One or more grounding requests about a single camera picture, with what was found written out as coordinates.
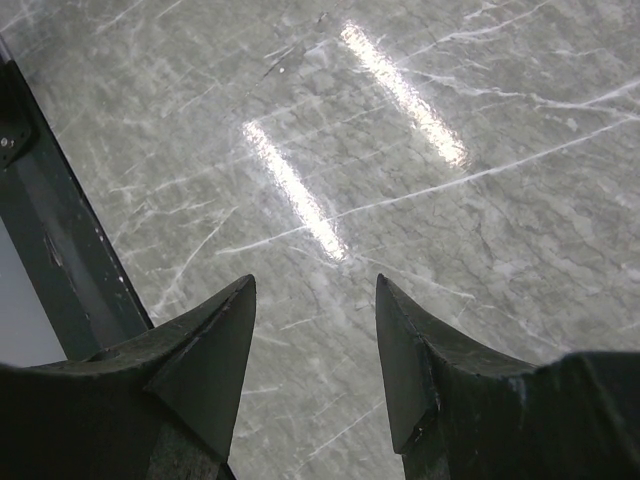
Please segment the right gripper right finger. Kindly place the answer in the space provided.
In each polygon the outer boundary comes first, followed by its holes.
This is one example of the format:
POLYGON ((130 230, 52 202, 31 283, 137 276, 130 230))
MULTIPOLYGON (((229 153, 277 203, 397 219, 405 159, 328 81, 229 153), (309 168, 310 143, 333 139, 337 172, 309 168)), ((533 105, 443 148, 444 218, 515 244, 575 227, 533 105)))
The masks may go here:
POLYGON ((392 446, 409 479, 635 479, 639 356, 533 365, 433 316, 385 276, 375 302, 392 446))

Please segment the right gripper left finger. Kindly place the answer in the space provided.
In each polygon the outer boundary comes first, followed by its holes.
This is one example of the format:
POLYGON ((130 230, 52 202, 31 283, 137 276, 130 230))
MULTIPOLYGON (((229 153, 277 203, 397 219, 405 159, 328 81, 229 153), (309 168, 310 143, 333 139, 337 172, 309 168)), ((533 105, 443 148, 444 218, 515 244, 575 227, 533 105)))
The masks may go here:
POLYGON ((81 360, 1 369, 5 479, 229 479, 256 318, 245 275, 81 360))

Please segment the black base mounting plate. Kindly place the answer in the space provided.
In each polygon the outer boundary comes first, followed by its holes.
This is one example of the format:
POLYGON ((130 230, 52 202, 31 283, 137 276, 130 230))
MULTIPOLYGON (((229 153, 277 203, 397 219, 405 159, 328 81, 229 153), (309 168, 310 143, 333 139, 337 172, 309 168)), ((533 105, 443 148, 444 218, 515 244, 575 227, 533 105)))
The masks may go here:
POLYGON ((2 363, 83 360, 151 327, 17 63, 2 61, 2 363))

